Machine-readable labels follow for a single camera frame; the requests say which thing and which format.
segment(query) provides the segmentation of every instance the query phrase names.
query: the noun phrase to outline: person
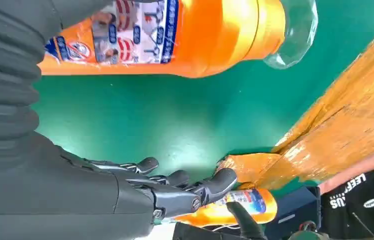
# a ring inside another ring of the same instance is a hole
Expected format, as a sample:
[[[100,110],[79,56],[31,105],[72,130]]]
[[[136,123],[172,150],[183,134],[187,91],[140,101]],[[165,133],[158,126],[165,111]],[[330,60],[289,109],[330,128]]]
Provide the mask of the person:
[[[104,53],[96,54],[98,63],[112,63],[115,64],[119,59],[118,49],[108,48]]]
[[[322,224],[332,239],[374,238],[374,153],[319,185]]]
[[[32,84],[41,78],[44,46],[110,3],[0,1],[0,240],[131,240],[148,235],[156,220],[219,200],[236,183],[228,168],[192,185],[182,170],[149,177],[159,166],[153,157],[89,160],[35,132]]]
[[[117,21],[117,16],[111,12],[99,11],[91,16],[91,21],[107,27],[109,24],[114,24]]]

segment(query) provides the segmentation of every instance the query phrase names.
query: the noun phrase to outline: orange detergent bottle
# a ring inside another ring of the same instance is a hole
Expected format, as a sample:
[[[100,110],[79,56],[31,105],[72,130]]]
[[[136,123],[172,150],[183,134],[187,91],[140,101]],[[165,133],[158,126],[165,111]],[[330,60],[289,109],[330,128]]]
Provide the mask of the orange detergent bottle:
[[[283,69],[312,44],[315,0],[115,0],[45,46],[44,75],[198,78],[240,61]]]
[[[175,221],[196,227],[237,224],[227,202],[239,202],[259,224],[272,221],[277,214],[277,203],[266,189],[243,189],[230,191],[221,200],[199,208],[195,213],[175,217]]]

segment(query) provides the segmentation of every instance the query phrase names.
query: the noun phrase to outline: black device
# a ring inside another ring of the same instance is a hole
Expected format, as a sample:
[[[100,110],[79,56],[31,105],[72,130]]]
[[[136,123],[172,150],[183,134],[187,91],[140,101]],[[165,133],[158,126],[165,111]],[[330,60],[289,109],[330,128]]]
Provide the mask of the black device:
[[[265,225],[269,240],[289,238],[302,223],[311,221],[321,227],[321,194],[318,187],[303,186],[276,198],[277,214]]]
[[[149,177],[154,158],[92,161],[35,132],[32,84],[46,41],[110,2],[0,0],[0,240],[131,240],[154,219],[192,213],[236,182],[230,169],[193,185],[183,171]]]

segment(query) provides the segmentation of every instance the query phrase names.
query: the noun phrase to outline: green table surface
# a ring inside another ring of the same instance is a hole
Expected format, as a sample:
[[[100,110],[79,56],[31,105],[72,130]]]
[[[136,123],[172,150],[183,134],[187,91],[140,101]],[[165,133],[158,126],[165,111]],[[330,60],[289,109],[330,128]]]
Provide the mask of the green table surface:
[[[268,152],[374,39],[374,0],[319,0],[317,10],[314,44],[287,70],[248,61],[202,79],[44,76],[38,131],[81,157],[153,156],[157,174],[184,169],[195,181],[227,154]]]

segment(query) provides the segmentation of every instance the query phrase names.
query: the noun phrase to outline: white logo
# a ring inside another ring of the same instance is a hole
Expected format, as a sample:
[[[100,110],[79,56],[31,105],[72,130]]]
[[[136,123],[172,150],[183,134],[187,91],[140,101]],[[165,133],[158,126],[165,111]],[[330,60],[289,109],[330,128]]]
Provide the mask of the white logo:
[[[368,201],[366,201],[366,202],[363,204],[363,207],[366,208],[366,209],[374,208],[374,198],[373,198],[373,199],[370,199],[370,200],[368,200]]]
[[[292,215],[286,216],[285,218],[280,219],[280,220],[278,221],[278,223],[279,223],[279,224],[280,224],[280,223],[284,223],[285,221],[288,221],[288,220],[290,220],[290,219],[292,219],[292,218],[294,218],[294,217],[296,217],[295,214],[292,214]]]
[[[70,58],[74,61],[82,61],[90,57],[90,48],[82,42],[74,41],[66,45]]]

